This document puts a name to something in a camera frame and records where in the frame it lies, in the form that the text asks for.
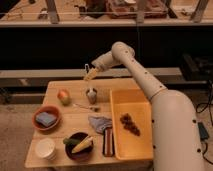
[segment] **black bowl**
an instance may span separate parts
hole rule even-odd
[[[82,141],[87,136],[88,136],[87,133],[78,132],[78,133],[73,134],[70,138]],[[92,149],[93,149],[93,142],[92,142],[91,146],[89,146],[89,147],[87,147],[87,148],[85,148],[82,151],[79,151],[77,153],[72,153],[72,149],[74,147],[75,147],[75,145],[72,145],[72,144],[65,145],[65,151],[66,151],[67,156],[70,159],[75,160],[75,161],[85,161],[85,160],[89,159],[89,157],[91,155],[91,152],[92,152]]]

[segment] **yellow corn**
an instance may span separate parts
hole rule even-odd
[[[89,146],[92,145],[93,138],[91,136],[87,136],[85,139],[83,139],[79,144],[77,144],[73,149],[72,153],[77,153]]]
[[[98,75],[99,70],[97,68],[92,68],[89,70],[87,75],[84,76],[84,81],[90,81]]]

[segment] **gray cloth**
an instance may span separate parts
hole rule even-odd
[[[47,112],[39,113],[36,116],[36,121],[44,125],[45,127],[49,127],[56,122],[57,118],[53,114],[49,114]]]
[[[99,134],[103,134],[106,128],[112,127],[112,120],[109,118],[89,116],[88,120],[95,131]]]

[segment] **white cup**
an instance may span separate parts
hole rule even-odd
[[[39,158],[53,160],[56,156],[55,142],[51,138],[40,140],[36,144],[35,153]]]

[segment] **red apple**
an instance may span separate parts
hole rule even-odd
[[[57,97],[64,106],[69,105],[71,102],[70,94],[66,89],[59,90]]]

